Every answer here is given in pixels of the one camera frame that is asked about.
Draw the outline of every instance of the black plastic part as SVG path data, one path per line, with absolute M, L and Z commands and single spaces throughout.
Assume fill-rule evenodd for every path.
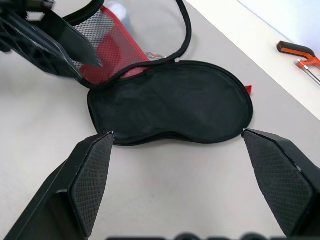
M 164 237 L 129 237 L 129 236 L 117 236 L 108 237 L 107 240 L 166 240 Z
M 308 48 L 306 46 L 301 46 L 301 45 L 297 45 L 297 44 L 293 44 L 293 43 L 285 42 L 285 41 L 280 41 L 277 45 L 277 49 L 280 53 L 291 54 L 291 55 L 300 56 L 300 57 L 304 57 L 304 58 L 306 56 L 299 55 L 299 54 L 293 54 L 290 52 L 285 52 L 285 51 L 283 51 L 283 49 L 291 49 L 291 50 L 295 50 L 298 52 L 307 53 L 307 54 L 310 54 L 312 57 L 316 56 L 314 51 L 312 51 L 310 48 Z
M 242 240 L 267 240 L 264 236 L 261 236 L 259 234 L 251 233 L 245 235 Z
M 80 142 L 42 184 L 6 240 L 86 240 L 105 191 L 114 136 Z
M 9 53 L 11 51 L 11 48 L 0 41 L 0 51 L 4 53 Z
M 54 0 L 25 0 L 25 2 L 27 12 L 43 13 L 55 5 Z
M 77 26 L 93 15 L 95 15 L 99 9 L 104 5 L 105 0 L 92 0 L 88 5 L 81 8 L 80 10 L 71 13 L 62 19 L 68 22 L 71 26 Z M 33 25 L 38 25 L 40 21 L 32 21 Z
M 320 237 L 319 168 L 278 135 L 246 129 L 242 136 L 260 190 L 284 234 Z
M 200 240 L 200 238 L 192 233 L 183 233 L 177 236 L 175 240 Z
M 132 64 L 128 67 L 125 67 L 121 71 L 119 71 L 117 74 L 115 74 L 113 77 L 111 77 L 107 82 L 104 82 L 99 85 L 92 84 L 84 78 L 82 80 L 78 80 L 78 82 L 80 84 L 82 84 L 83 86 L 85 86 L 86 88 L 89 88 L 92 90 L 106 89 L 106 88 L 110 87 L 111 85 L 113 85 L 114 83 L 116 83 L 117 80 L 122 75 L 124 75 L 125 73 L 127 73 L 128 71 L 130 71 L 132 69 L 139 68 L 139 67 L 156 67 L 156 66 L 160 66 L 160 65 L 163 65 L 163 64 L 166 64 L 169 62 L 174 63 L 175 59 L 180 58 L 182 55 L 184 55 L 190 45 L 190 42 L 191 42 L 192 25 L 191 25 L 191 20 L 190 20 L 187 8 L 184 4 L 184 1 L 183 0 L 175 0 L 175 1 L 180 9 L 180 12 L 182 14 L 182 17 L 183 17 L 183 20 L 185 23 L 185 27 L 186 27 L 185 40 L 184 40 L 181 48 L 177 52 L 175 52 L 174 54 L 172 54 L 166 58 L 160 59 L 160 60 L 146 61 L 146 62 Z
M 15 12 L 20 17 L 27 16 L 27 0 L 1 0 L 0 8 L 4 12 Z
M 89 40 L 53 11 L 48 10 L 38 26 L 61 44 L 72 60 L 90 66 L 102 66 Z

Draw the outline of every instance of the red fabric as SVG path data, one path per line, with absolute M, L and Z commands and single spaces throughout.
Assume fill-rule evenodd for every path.
M 248 94 L 249 94 L 250 97 L 251 97 L 251 94 L 252 94 L 252 85 L 246 86 L 245 89 L 247 90 Z
M 107 82 L 119 71 L 132 64 L 149 61 L 121 21 L 106 7 L 103 6 L 101 11 L 115 23 L 115 27 L 108 32 L 96 49 L 103 66 L 84 65 L 80 68 L 83 77 L 95 85 Z M 142 73 L 145 69 L 145 67 L 137 67 L 121 78 L 132 77 Z

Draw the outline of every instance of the textured gripper pad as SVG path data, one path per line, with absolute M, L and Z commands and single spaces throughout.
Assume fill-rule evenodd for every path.
M 255 177 L 286 236 L 295 230 L 313 197 L 313 189 L 286 154 L 272 141 L 245 131 Z
M 72 201 L 87 237 L 92 233 L 106 189 L 113 140 L 113 134 L 109 134 L 92 146 L 72 186 Z

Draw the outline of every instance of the red tab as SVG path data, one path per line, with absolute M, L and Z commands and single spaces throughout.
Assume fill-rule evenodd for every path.
M 245 86 L 246 91 L 248 92 L 249 96 L 251 97 L 252 94 L 252 85 Z

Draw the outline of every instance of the black fabric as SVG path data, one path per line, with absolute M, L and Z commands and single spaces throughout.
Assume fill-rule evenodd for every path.
M 248 149 L 259 188 L 286 236 L 292 236 L 314 198 L 312 186 L 273 141 L 246 130 Z
M 251 98 L 230 72 L 204 62 L 181 61 L 117 80 L 88 94 L 98 133 L 114 131 L 115 145 L 159 139 L 202 144 L 241 134 L 253 116 Z

